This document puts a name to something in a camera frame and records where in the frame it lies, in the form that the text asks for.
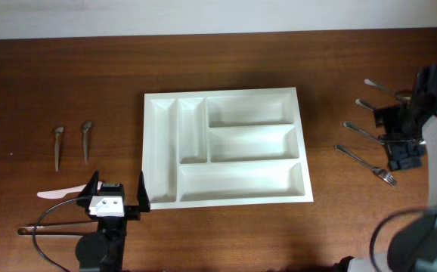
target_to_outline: fork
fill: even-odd
[[[372,166],[368,162],[365,162],[363,159],[361,159],[360,157],[356,156],[352,151],[350,151],[349,149],[347,149],[343,145],[337,144],[337,145],[334,146],[334,148],[336,148],[336,150],[338,150],[339,152],[341,152],[341,153],[343,153],[343,154],[345,154],[347,156],[352,157],[357,162],[361,163],[363,166],[365,166],[368,169],[370,169],[375,175],[377,175],[379,178],[381,178],[384,181],[386,181],[387,184],[390,184],[393,187],[395,187],[397,185],[397,181],[393,177],[392,173],[388,172],[387,170],[381,169],[381,168],[378,168],[378,167],[375,167],[375,166]]]

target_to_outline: white wall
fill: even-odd
[[[437,0],[0,0],[0,39],[437,26]]]

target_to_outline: brown table surface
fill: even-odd
[[[102,180],[123,183],[126,203],[137,204],[145,93],[245,88],[297,88],[315,201],[143,214],[129,222],[123,268],[266,271],[364,257],[381,218],[426,203],[427,161],[395,173],[392,188],[333,145],[386,166],[381,146],[342,123],[380,134],[355,99],[378,107],[395,101],[363,80],[408,89],[431,63],[437,29],[0,41],[0,270],[56,270],[16,234],[60,201],[36,192],[85,184],[97,169]],[[95,126],[85,165],[80,126],[89,119]],[[51,132],[59,125],[65,132],[56,173]],[[46,222],[85,219],[70,205]],[[70,270],[79,267],[76,242],[39,239]]]

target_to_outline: wooden table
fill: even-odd
[[[425,166],[395,173],[391,188],[334,150],[345,144],[386,166],[381,146],[342,127],[371,132],[355,105],[394,104],[366,86],[376,79],[411,88],[422,66],[437,63],[437,29],[285,32],[0,41],[0,270],[56,270],[16,234],[59,200],[36,192],[85,184],[94,170],[123,183],[136,204],[145,93],[296,87],[315,201],[156,210],[128,225],[123,267],[131,271],[266,271],[331,265],[364,257],[378,221],[426,203]],[[80,126],[93,120],[90,162]],[[54,135],[64,125],[61,170]],[[51,221],[85,220],[71,205]],[[40,238],[51,258],[78,270],[77,239]],[[380,237],[385,249],[388,237]]]

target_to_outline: white tray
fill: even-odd
[[[295,88],[144,96],[152,209],[311,202]]]

